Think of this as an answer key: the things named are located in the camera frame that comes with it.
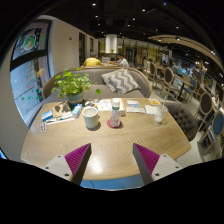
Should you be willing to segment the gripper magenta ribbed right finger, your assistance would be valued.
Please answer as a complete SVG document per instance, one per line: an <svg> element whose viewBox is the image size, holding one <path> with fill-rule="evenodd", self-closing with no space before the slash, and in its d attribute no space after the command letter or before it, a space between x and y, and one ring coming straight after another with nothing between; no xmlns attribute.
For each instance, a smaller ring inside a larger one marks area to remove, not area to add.
<svg viewBox="0 0 224 224"><path fill-rule="evenodd" d="M143 183L145 185L152 183L152 172L160 156L150 149L136 143L133 144L133 155L140 170Z"/></svg>

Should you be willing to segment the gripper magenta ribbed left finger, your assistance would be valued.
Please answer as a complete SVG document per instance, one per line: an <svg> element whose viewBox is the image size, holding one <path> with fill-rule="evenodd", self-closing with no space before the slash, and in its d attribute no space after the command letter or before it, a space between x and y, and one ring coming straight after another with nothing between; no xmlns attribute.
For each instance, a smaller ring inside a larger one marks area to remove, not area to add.
<svg viewBox="0 0 224 224"><path fill-rule="evenodd" d="M74 184L81 184L91 153L91 144L88 143L65 156L65 160L73 174L72 182Z"/></svg>

